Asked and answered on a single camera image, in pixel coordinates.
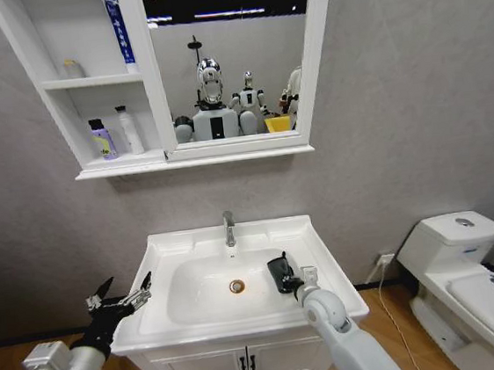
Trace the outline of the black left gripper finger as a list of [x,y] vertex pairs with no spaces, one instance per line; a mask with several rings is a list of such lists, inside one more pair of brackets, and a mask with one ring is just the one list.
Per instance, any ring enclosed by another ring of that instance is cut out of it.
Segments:
[[139,289],[119,300],[118,305],[120,308],[124,308],[128,313],[134,313],[146,304],[152,296],[150,293],[151,279],[151,272],[148,272]]
[[108,293],[110,285],[113,283],[113,277],[105,280],[98,288],[97,291],[86,298],[86,307],[89,311],[94,311],[102,305],[102,300],[105,298],[105,295]]

